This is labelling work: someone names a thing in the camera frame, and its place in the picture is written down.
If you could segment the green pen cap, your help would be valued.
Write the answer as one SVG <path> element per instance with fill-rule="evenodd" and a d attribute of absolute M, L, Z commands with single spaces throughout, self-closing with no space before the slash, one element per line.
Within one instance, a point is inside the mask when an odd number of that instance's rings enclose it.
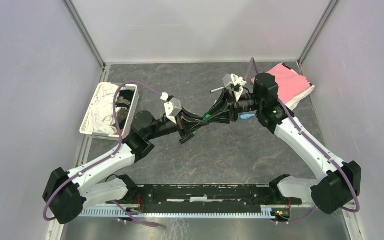
<path fill-rule="evenodd" d="M 211 114 L 206 114 L 202 120 L 206 122 L 211 116 Z"/>

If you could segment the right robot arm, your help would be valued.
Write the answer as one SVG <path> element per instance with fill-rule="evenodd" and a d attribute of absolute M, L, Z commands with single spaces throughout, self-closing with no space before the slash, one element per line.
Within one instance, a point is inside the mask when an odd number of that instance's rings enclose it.
<path fill-rule="evenodd" d="M 274 75 L 256 75 L 253 90 L 244 94 L 246 81 L 235 74 L 222 79 L 223 92 L 205 114 L 206 123 L 226 118 L 229 124 L 239 114 L 255 112 L 258 122 L 292 148 L 315 175 L 314 179 L 283 175 L 270 183 L 269 199 L 282 204 L 288 198 L 314 203 L 325 214 L 342 209 L 357 213 L 362 168 L 355 161 L 345 162 L 323 146 L 279 98 Z"/>

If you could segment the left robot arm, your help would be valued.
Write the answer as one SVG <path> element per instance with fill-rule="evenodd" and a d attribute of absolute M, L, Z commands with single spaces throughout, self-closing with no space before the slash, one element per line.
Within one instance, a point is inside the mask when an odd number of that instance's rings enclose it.
<path fill-rule="evenodd" d="M 155 147 L 150 142 L 152 139 L 178 132 L 183 144 L 196 130 L 207 126 L 212 117 L 211 113 L 199 116 L 182 109 L 171 121 L 166 115 L 156 119 L 149 111 L 140 111 L 127 137 L 110 151 L 68 171 L 59 167 L 51 172 L 42 195 L 45 201 L 43 219 L 57 220 L 64 225 L 88 207 L 116 200 L 133 203 L 137 190 L 122 178 L 105 183 L 100 180 L 145 158 Z"/>

